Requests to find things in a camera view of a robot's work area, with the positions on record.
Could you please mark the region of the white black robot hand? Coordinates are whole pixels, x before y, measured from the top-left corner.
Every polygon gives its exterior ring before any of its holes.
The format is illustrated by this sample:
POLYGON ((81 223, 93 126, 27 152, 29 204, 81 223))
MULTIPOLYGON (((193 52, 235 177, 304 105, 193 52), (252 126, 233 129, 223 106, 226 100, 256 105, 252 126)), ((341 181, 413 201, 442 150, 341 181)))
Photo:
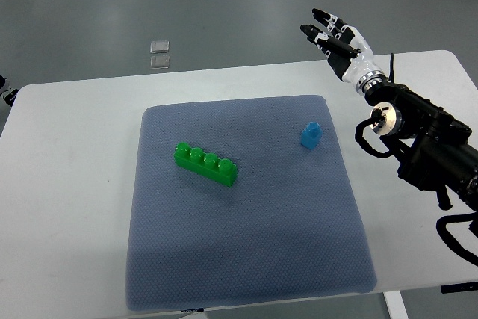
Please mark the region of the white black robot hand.
POLYGON ((300 30, 326 56, 339 80, 354 86, 361 95, 375 83, 386 81, 371 47, 356 28, 324 10, 314 8, 312 14, 323 27, 301 25, 300 30))

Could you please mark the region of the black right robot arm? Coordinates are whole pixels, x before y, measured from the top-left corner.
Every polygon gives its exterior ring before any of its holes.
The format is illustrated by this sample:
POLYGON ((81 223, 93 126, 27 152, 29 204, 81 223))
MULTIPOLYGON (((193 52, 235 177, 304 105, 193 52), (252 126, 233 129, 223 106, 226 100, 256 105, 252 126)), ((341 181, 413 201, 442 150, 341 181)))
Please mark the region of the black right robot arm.
POLYGON ((477 233, 477 150, 468 142, 470 127, 402 84, 371 81, 364 98, 373 110, 356 126, 357 144, 374 157, 395 157, 398 177, 436 193, 443 211, 452 207, 448 192, 456 193, 471 212, 443 216, 436 230, 455 254, 477 264, 477 255, 447 230, 449 224, 468 223, 477 233))

